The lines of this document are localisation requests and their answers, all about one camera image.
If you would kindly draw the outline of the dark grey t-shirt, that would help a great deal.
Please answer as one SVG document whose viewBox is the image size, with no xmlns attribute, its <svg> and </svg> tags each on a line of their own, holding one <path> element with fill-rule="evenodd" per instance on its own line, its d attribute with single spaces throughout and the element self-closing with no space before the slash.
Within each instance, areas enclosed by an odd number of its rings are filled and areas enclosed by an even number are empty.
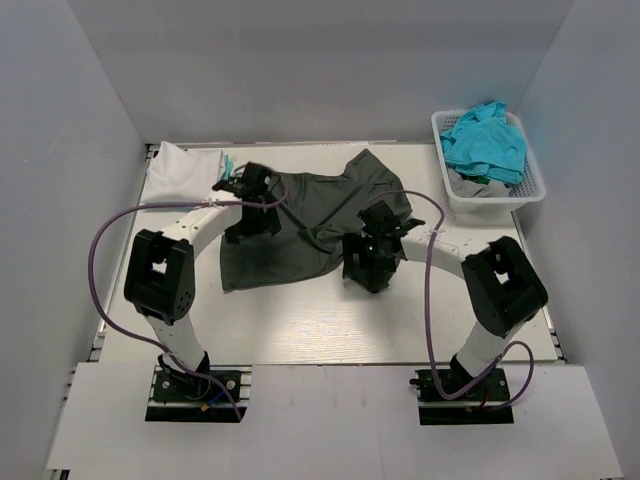
<svg viewBox="0 0 640 480">
<path fill-rule="evenodd" d="M 405 220 L 411 204 L 400 178 L 365 149 L 337 176 L 279 173 L 270 190 L 286 199 L 277 207 L 281 229 L 237 244 L 221 240 L 225 292 L 282 285 L 326 275 L 342 263 L 342 237 L 362 228 L 358 213 L 374 196 Z"/>
</svg>

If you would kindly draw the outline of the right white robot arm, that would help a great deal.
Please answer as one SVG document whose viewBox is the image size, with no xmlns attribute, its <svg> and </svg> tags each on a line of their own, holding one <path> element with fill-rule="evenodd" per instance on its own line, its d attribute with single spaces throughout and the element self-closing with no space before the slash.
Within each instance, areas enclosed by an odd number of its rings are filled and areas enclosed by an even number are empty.
<svg viewBox="0 0 640 480">
<path fill-rule="evenodd" d="M 342 238 L 342 276 L 371 294 L 386 290 L 399 264 L 425 264 L 424 312 L 428 354 L 433 354 L 430 293 L 431 270 L 462 279 L 475 323 L 461 349 L 453 355 L 453 391 L 440 378 L 434 383 L 446 399 L 472 399 L 488 385 L 487 375 L 504 357 L 522 325 L 547 304 L 548 293 L 518 241 L 502 236 L 478 243 L 420 227 L 413 232 L 348 233 Z"/>
</svg>

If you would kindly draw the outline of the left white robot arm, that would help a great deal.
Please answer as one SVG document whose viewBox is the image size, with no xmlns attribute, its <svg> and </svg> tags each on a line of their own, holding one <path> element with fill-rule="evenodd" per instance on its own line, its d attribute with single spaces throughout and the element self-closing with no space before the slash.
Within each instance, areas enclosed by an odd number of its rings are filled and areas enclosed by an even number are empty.
<svg viewBox="0 0 640 480">
<path fill-rule="evenodd" d="M 134 237 L 124 296 L 151 325 L 166 351 L 161 369 L 188 398 L 199 399 L 211 387 L 207 352 L 196 338 L 189 311 L 195 300 L 195 263 L 216 238 L 230 243 L 280 230 L 275 208 L 252 208 L 223 202 L 196 208 L 157 231 L 143 229 Z"/>
</svg>

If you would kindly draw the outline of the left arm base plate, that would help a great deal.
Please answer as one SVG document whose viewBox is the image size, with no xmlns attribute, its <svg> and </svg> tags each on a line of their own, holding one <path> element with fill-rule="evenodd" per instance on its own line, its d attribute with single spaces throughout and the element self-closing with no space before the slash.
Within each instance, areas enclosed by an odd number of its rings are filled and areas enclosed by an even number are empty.
<svg viewBox="0 0 640 480">
<path fill-rule="evenodd" d="M 210 375 L 229 391 L 240 415 L 248 408 L 252 370 L 250 367 L 210 369 Z M 233 405 L 215 383 L 198 379 L 188 385 L 182 378 L 154 369 L 145 413 L 146 422 L 239 423 Z"/>
</svg>

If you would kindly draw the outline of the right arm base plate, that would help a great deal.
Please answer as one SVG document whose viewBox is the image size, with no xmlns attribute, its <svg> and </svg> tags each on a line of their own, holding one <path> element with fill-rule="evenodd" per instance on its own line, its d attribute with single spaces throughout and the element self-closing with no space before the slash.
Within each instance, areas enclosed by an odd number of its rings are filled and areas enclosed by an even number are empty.
<svg viewBox="0 0 640 480">
<path fill-rule="evenodd" d="M 421 426 L 508 425 L 514 423 L 511 406 L 502 407 L 511 394 L 505 372 L 494 369 L 476 386 L 453 400 L 436 389 L 429 369 L 416 370 L 409 385 L 417 394 Z"/>
</svg>

